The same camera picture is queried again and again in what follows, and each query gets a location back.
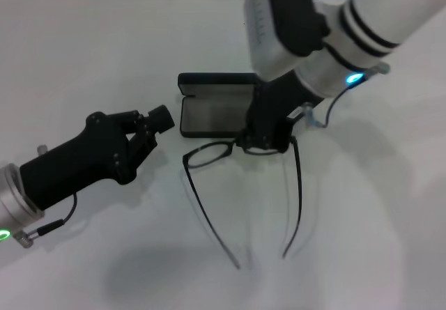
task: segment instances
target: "eyeglasses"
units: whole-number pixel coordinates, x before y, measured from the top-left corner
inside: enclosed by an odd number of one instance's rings
[[[232,253],[232,251],[227,247],[227,245],[224,243],[224,241],[221,239],[217,231],[215,230],[213,224],[209,220],[209,216],[204,210],[203,204],[201,203],[201,200],[199,198],[199,195],[197,193],[197,189],[194,185],[194,182],[192,180],[192,177],[190,175],[190,169],[199,169],[200,167],[208,166],[209,164],[212,164],[222,158],[228,157],[232,154],[233,146],[236,144],[237,139],[234,139],[233,141],[216,141],[213,143],[205,144],[203,146],[200,146],[199,148],[185,154],[183,156],[183,166],[186,171],[187,179],[189,180],[190,187],[192,188],[192,191],[194,192],[195,198],[197,199],[197,202],[199,204],[199,207],[201,209],[201,212],[203,213],[204,218],[206,219],[206,222],[208,223],[213,235],[215,238],[217,238],[217,241],[219,242],[220,246],[223,248],[224,252],[227,254],[231,262],[234,264],[234,266],[239,270],[240,269],[240,263],[237,260],[236,256]],[[298,232],[299,225],[300,225],[300,216],[302,213],[302,172],[300,169],[300,157],[299,157],[299,150],[298,150],[298,141],[297,139],[292,136],[291,137],[291,144],[293,145],[294,149],[294,156],[295,156],[295,165],[298,175],[298,196],[299,196],[299,211],[298,211],[298,221],[295,226],[293,235],[291,236],[290,241],[288,242],[287,246],[285,247],[284,253],[282,254],[282,258],[286,257],[286,254],[288,253],[289,249],[291,248],[291,245],[293,244],[294,238]],[[267,152],[258,152],[256,150],[252,149],[244,149],[245,153],[248,155],[274,155],[278,152],[276,150],[267,151]]]

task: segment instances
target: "green led light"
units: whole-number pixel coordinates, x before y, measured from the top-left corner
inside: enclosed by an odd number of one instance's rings
[[[11,235],[11,232],[9,232],[8,230],[0,230],[0,242],[2,240],[5,240],[7,237],[9,237]]]

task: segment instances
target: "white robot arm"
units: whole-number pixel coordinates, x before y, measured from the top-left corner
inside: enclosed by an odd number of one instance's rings
[[[278,7],[285,3],[278,1],[300,6],[288,7],[284,12]],[[316,3],[314,10],[320,14],[317,18],[324,16],[325,25],[309,21],[314,16],[302,7],[306,3],[245,0],[252,67],[265,82],[293,70],[314,95],[333,98],[346,84],[375,68],[384,56],[396,50],[441,10],[446,0],[346,0],[340,6]],[[295,21],[286,25],[283,19]],[[296,28],[294,37],[310,37],[308,42],[312,44],[305,44],[307,40],[302,39],[301,43],[309,48],[299,51],[281,30],[285,27]],[[323,48],[314,37],[321,39]]]

